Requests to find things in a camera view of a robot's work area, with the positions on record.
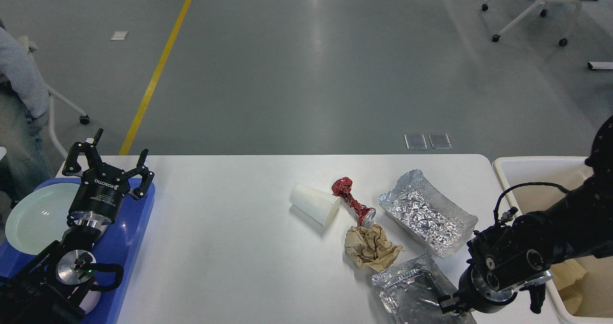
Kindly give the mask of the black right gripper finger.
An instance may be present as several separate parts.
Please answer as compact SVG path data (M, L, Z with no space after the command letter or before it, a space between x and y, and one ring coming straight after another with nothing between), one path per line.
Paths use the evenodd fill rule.
M438 298L438 305L446 316L460 316L463 313L461 299L458 296L442 295Z

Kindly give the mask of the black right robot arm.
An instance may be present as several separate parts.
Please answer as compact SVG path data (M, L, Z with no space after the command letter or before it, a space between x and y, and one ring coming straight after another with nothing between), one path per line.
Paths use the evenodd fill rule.
M528 291L530 311L539 314L552 265L612 255L612 130L609 118L597 131L585 160L593 175L581 186L569 190L544 182L564 193L549 209L517 216L517 208L511 208L499 215L499 204L495 205L493 225L475 231L467 243L470 257L458 291L438 298L444 315L496 313L520 291Z

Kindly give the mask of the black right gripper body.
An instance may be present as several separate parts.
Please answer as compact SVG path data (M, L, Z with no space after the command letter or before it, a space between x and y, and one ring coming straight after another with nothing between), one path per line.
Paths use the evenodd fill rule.
M511 290L494 290L486 283L484 277L472 265L463 272L458 282L459 306L468 311L497 313L517 298Z

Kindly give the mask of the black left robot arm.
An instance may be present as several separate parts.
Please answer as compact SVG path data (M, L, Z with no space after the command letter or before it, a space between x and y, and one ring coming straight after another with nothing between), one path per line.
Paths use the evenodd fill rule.
M70 148L62 174L79 178L79 188L66 216L68 228L2 284L3 324L79 324L88 293L114 291L123 282L124 267L98 261L94 246L116 222L126 196L147 196L155 173L146 165L147 149L130 170L104 162L97 149L102 134L99 129L92 141Z

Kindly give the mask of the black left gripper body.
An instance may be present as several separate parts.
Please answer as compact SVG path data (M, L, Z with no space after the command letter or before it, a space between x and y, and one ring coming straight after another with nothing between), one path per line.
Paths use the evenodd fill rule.
M68 225L85 225L85 221L96 222L98 226L114 224L130 189L127 179L118 176L102 179L93 173L83 173L68 209Z

